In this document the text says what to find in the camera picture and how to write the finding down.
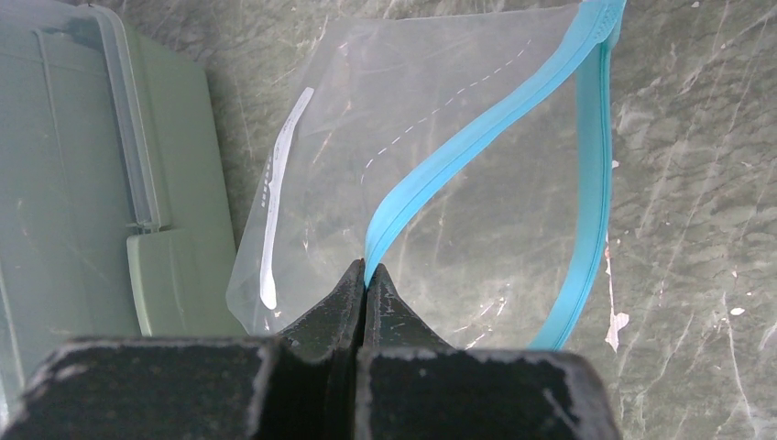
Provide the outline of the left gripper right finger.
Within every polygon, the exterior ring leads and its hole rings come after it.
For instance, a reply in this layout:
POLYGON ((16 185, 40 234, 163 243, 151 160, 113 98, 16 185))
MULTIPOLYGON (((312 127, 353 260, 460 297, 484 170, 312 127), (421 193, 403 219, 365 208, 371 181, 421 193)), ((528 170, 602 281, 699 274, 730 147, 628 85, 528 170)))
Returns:
POLYGON ((357 439, 617 439, 605 386, 565 351, 457 349, 400 298, 384 266, 367 288, 356 357, 357 439))

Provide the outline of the clear zip top bag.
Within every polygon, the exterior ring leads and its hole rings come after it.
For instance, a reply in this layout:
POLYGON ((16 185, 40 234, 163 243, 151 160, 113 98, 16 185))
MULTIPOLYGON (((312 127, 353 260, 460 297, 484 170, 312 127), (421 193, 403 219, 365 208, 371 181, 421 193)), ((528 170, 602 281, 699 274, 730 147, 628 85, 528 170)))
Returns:
POLYGON ((335 22, 268 153, 229 311, 275 334, 360 259, 452 346, 561 348, 607 241, 624 9, 335 22))

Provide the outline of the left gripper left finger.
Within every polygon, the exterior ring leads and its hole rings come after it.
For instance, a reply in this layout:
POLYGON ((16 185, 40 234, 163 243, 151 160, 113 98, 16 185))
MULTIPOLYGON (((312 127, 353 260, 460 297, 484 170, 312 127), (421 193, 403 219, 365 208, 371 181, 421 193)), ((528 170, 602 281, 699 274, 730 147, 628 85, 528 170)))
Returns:
POLYGON ((349 439, 364 264, 277 335, 79 338, 34 373, 4 439, 349 439))

